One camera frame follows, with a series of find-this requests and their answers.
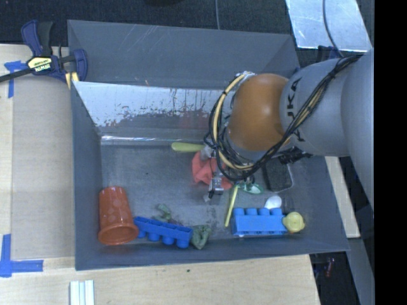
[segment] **gray bin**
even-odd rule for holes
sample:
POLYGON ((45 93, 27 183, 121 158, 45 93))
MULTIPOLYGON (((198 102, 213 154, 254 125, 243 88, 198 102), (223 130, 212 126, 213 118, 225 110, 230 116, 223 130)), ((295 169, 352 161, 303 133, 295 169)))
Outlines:
MULTIPOLYGON (((348 250, 323 157, 289 165, 293 184, 277 193, 284 210, 302 214, 305 229, 242 239, 224 227, 228 192, 205 203, 208 187, 192 179, 193 154, 170 148, 176 140, 202 141, 208 110, 236 73, 291 77, 298 68, 291 36, 70 21, 69 47, 83 48, 89 60, 86 81, 71 88, 77 270, 348 250), (202 250, 145 238, 101 244, 98 194, 111 185, 125 188, 134 216, 160 215, 156 207, 164 203, 185 226, 208 224, 208 244, 202 250)), ((256 179, 263 183, 261 173, 256 179)), ((273 194, 240 191, 235 206, 261 208, 273 194)))

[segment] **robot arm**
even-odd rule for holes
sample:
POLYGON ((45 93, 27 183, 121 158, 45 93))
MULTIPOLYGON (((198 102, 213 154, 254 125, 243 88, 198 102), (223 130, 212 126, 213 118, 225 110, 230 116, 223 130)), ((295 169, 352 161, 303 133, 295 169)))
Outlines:
POLYGON ((210 117, 207 143, 217 151, 219 168, 226 165, 226 177, 242 180, 290 151, 350 156, 373 208, 373 59, 372 49, 310 65, 290 79, 237 78, 226 123, 222 99, 210 117))

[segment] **red cloth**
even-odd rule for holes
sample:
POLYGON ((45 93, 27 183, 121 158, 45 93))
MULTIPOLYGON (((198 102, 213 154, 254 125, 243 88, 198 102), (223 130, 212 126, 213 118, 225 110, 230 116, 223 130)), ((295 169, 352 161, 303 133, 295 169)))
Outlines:
MULTIPOLYGON (((200 151, 198 151, 192 159, 192 175, 195 183, 204 182, 210 184, 212 180, 212 171, 216 170, 217 162, 215 158, 209 158, 205 161, 200 159, 200 151)), ((233 184, 226 178, 222 177, 222 187, 227 190, 233 184)))

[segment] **clamp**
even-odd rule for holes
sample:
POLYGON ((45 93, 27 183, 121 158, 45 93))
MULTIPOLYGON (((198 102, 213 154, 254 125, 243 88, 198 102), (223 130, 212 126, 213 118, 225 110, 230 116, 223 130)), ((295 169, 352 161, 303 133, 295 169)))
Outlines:
POLYGON ((0 83, 31 73, 35 76, 49 76, 69 85, 71 74, 64 69, 64 64, 73 61, 76 62, 76 78, 85 80, 88 72, 85 50, 74 50, 73 55, 67 57, 53 55, 49 45, 52 26, 53 22, 31 20, 21 28, 24 44, 30 48, 32 58, 26 61, 25 69, 0 76, 0 83))

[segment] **orange cup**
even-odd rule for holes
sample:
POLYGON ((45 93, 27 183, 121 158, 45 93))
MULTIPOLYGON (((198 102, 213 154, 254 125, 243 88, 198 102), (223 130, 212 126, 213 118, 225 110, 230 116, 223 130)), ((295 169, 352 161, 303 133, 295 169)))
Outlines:
POLYGON ((119 245, 134 240, 139 228, 133 223, 126 191, 120 186, 109 186, 99 193, 99 241, 119 245))

